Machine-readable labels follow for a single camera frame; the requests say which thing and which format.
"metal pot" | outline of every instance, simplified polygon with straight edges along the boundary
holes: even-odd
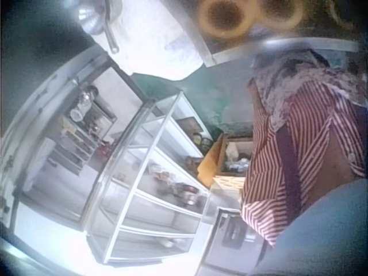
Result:
[[[119,53],[119,47],[112,34],[109,23],[115,20],[120,13],[114,11],[112,14],[112,10],[114,10],[114,8],[109,0],[97,1],[94,3],[86,2],[78,7],[78,20],[83,30],[89,35],[99,35],[104,31],[111,53]]]

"bread ring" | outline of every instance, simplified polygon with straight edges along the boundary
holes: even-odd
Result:
[[[198,22],[207,34],[233,39],[245,34],[255,19],[255,0],[203,0]]]
[[[354,24],[352,22],[348,22],[344,19],[341,19],[336,11],[336,3],[333,0],[327,0],[328,5],[328,13],[332,17],[335,22],[345,30],[353,30]]]
[[[283,1],[281,0],[263,0],[257,1],[256,4],[256,17],[257,20],[262,23],[263,25],[271,28],[271,29],[278,29],[278,30],[289,30],[297,26],[303,18],[304,13],[304,6],[302,0],[289,0],[290,3],[293,5],[293,12],[288,17],[278,17],[272,16],[270,14],[270,10],[265,10],[265,2],[269,2],[273,4],[274,10],[282,8]]]

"suspender strap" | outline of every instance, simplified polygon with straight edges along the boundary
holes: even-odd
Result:
[[[284,124],[276,133],[276,142],[281,156],[282,169],[286,186],[287,220],[290,224],[301,211],[301,186],[298,173],[298,162],[292,138]]]

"wooden crate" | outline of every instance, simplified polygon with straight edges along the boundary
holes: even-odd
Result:
[[[226,148],[230,142],[236,143],[240,153],[246,153],[251,156],[251,152],[253,150],[253,138],[230,138],[225,134],[221,143],[220,155],[217,162],[217,172],[214,180],[222,189],[239,190],[243,188],[244,181],[246,180],[245,175],[222,171],[226,156]]]

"white cloth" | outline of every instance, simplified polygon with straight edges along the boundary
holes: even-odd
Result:
[[[115,55],[105,33],[92,37],[128,75],[140,73],[178,81],[203,64],[183,28],[160,0],[123,0],[122,12],[111,29],[120,48]]]

